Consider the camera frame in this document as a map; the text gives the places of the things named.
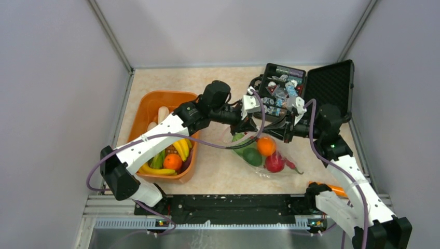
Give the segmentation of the red chili pepper toy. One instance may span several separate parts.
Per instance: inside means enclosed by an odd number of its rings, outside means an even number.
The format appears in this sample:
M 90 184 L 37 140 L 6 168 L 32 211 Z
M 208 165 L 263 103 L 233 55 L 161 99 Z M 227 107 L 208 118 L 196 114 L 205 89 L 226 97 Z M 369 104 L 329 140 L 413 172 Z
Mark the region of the red chili pepper toy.
M 285 163 L 285 165 L 288 167 L 288 168 L 290 168 L 291 170 L 294 170 L 297 174 L 299 174 L 299 175 L 302 175 L 303 174 L 303 172 L 301 172 L 298 168 L 297 168 L 297 166 L 296 166 L 296 164 L 295 163 L 293 163 L 292 161 L 290 161 L 290 160 L 288 160 L 288 159 L 284 159 L 284 163 Z

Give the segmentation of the orange fruit toy back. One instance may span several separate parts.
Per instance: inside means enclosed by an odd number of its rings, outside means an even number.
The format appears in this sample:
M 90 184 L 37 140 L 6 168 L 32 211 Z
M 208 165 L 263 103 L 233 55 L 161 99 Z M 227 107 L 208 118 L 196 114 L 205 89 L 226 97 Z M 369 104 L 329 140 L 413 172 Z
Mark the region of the orange fruit toy back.
M 270 137 L 261 137 L 257 141 L 258 152 L 265 157 L 271 156 L 277 150 L 276 142 Z

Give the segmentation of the green napa cabbage toy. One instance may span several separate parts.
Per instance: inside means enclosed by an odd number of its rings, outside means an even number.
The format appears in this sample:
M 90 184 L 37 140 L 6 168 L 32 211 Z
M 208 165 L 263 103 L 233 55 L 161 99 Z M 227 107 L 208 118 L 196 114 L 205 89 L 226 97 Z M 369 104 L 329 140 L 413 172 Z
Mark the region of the green napa cabbage toy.
M 236 133 L 232 138 L 232 142 L 235 143 L 235 146 L 238 146 L 238 145 L 245 144 L 246 142 L 250 141 L 252 138 L 253 137 L 251 136 L 250 133 L 249 134 Z M 241 156 L 243 156 L 243 152 L 248 148 L 257 149 L 256 142 L 253 141 L 252 143 L 248 144 L 248 146 L 246 146 L 246 147 L 235 149 L 234 152 L 241 157 Z

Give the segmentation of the red apple toy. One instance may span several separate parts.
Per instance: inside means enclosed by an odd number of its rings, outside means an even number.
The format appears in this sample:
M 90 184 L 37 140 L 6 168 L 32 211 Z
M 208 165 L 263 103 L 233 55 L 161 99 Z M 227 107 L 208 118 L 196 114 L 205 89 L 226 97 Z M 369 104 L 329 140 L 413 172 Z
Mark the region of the red apple toy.
M 274 153 L 265 159 L 264 168 L 271 173 L 281 172 L 284 166 L 284 158 L 280 153 Z

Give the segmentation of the green lime toy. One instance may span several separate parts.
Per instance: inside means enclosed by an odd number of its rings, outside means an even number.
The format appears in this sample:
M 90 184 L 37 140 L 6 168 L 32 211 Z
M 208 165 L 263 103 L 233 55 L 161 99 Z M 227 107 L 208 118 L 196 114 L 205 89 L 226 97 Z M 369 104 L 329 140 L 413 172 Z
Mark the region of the green lime toy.
M 246 148 L 243 151 L 242 158 L 249 165 L 252 165 L 254 167 L 259 167 L 263 165 L 263 157 L 255 148 Z

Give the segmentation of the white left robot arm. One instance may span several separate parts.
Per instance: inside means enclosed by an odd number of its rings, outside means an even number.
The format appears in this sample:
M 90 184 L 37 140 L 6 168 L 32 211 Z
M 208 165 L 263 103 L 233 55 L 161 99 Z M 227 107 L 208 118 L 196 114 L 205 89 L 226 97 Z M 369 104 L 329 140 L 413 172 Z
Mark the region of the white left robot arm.
M 153 214 L 163 213 L 167 204 L 161 189 L 137 177 L 137 171 L 179 139 L 195 141 L 193 135 L 207 128 L 212 121 L 238 127 L 240 122 L 250 119 L 251 113 L 264 111 L 257 91 L 249 87 L 241 99 L 241 111 L 232 110 L 224 114 L 229 95 L 230 87 L 223 81 L 215 80 L 195 100 L 182 103 L 164 121 L 132 142 L 115 149 L 104 147 L 95 167 L 115 199 L 140 201 Z

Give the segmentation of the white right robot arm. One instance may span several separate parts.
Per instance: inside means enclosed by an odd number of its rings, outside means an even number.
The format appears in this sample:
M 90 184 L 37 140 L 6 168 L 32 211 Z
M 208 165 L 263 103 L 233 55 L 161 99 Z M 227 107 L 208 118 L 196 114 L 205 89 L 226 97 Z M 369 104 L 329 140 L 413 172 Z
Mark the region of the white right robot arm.
M 406 217 L 388 208 L 362 173 L 353 152 L 339 134 L 346 121 L 339 108 L 309 101 L 310 118 L 290 125 L 297 113 L 264 127 L 263 132 L 290 142 L 293 136 L 307 137 L 312 151 L 339 181 L 348 202 L 342 201 L 328 186 L 311 184 L 306 191 L 305 209 L 311 214 L 328 214 L 349 236 L 354 248 L 406 248 L 412 225 Z

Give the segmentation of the clear zip top bag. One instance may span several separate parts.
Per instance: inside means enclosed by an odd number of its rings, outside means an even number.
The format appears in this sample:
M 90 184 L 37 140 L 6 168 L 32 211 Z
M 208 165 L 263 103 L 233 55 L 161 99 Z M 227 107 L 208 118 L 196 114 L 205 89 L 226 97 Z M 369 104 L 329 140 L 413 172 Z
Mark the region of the clear zip top bag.
M 304 174 L 298 168 L 291 153 L 279 142 L 265 134 L 253 141 L 255 134 L 255 132 L 236 133 L 229 137 L 224 135 L 222 139 L 226 146 L 244 144 L 244 147 L 234 149 L 233 152 L 261 177 L 279 178 Z

